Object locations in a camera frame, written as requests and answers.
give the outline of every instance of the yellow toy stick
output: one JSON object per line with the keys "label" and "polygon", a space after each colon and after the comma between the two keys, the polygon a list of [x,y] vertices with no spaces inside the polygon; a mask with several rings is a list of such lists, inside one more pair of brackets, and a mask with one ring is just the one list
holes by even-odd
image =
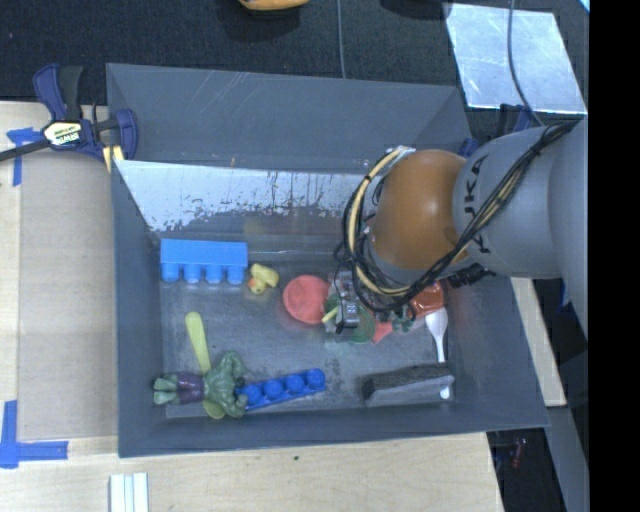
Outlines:
{"label": "yellow toy stick", "polygon": [[207,338],[204,334],[202,317],[200,313],[191,311],[184,317],[184,321],[185,324],[187,324],[187,332],[189,333],[193,351],[196,353],[200,371],[205,374],[211,370],[211,358],[209,357],[209,349],[207,348]]}
{"label": "yellow toy stick", "polygon": [[335,308],[333,308],[331,311],[329,311],[326,315],[322,317],[322,323],[328,322],[334,316],[336,316],[338,314],[339,309],[340,309],[340,305],[338,304]]}
{"label": "yellow toy stick", "polygon": [[[187,332],[189,333],[189,339],[191,340],[191,346],[198,359],[200,365],[200,371],[204,375],[211,370],[211,358],[209,357],[209,349],[207,348],[207,338],[204,333],[204,325],[202,323],[202,317],[200,313],[191,311],[184,317],[184,322],[187,325]],[[224,410],[216,403],[209,400],[202,402],[204,410],[214,420],[224,418]]]}

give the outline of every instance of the green toy figure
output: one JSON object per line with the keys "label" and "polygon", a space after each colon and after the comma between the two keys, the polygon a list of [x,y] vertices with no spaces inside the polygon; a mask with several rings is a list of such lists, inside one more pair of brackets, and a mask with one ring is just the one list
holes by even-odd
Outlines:
{"label": "green toy figure", "polygon": [[233,418],[240,418],[245,413],[248,397],[241,394],[236,398],[233,390],[244,386],[242,376],[246,372],[247,368],[240,356],[235,352],[227,352],[218,365],[204,375],[177,372],[156,379],[153,384],[153,401],[157,405],[191,402],[206,404],[208,401],[222,409],[222,416],[226,413]]}

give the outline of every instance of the orange object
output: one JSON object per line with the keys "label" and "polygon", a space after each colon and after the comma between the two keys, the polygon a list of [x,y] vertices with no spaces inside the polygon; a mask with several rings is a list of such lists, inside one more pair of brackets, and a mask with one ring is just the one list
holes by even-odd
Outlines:
{"label": "orange object", "polygon": [[287,312],[296,320],[309,325],[322,323],[324,303],[329,293],[329,283],[311,275],[292,279],[282,292]]}
{"label": "orange object", "polygon": [[371,338],[373,343],[378,343],[382,338],[384,338],[387,334],[391,334],[393,332],[393,326],[391,322],[378,322],[376,320],[376,332]]}
{"label": "orange object", "polygon": [[239,0],[250,11],[281,11],[300,7],[309,0]]}
{"label": "orange object", "polygon": [[431,286],[427,286],[410,301],[416,312],[416,318],[423,317],[429,313],[444,307],[444,294],[442,287],[437,281]]}

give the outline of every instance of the white plastic spoon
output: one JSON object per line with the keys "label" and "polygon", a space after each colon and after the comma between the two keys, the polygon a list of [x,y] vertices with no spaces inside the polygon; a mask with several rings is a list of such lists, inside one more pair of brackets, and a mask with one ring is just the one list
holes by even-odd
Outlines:
{"label": "white plastic spoon", "polygon": [[[447,331],[447,326],[449,325],[449,315],[447,314],[447,310],[445,308],[440,308],[432,313],[429,313],[424,319],[427,329],[433,336],[433,339],[436,342],[436,348],[438,351],[438,362],[444,363],[444,344],[443,338],[444,333]],[[446,400],[449,398],[449,386],[446,388],[442,388],[440,390],[440,398]]]}

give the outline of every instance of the clamp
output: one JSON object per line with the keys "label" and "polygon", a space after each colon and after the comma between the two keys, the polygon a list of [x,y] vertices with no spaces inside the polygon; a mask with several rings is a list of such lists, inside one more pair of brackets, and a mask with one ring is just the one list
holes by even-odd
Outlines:
{"label": "clamp", "polygon": [[78,82],[82,66],[49,64],[33,77],[36,96],[51,114],[51,121],[40,130],[40,140],[19,145],[0,153],[0,162],[44,148],[75,151],[107,163],[110,148],[100,140],[100,132],[119,128],[120,150],[125,159],[134,157],[138,147],[138,128],[130,109],[116,111],[115,119],[93,122],[84,119],[78,104]]}

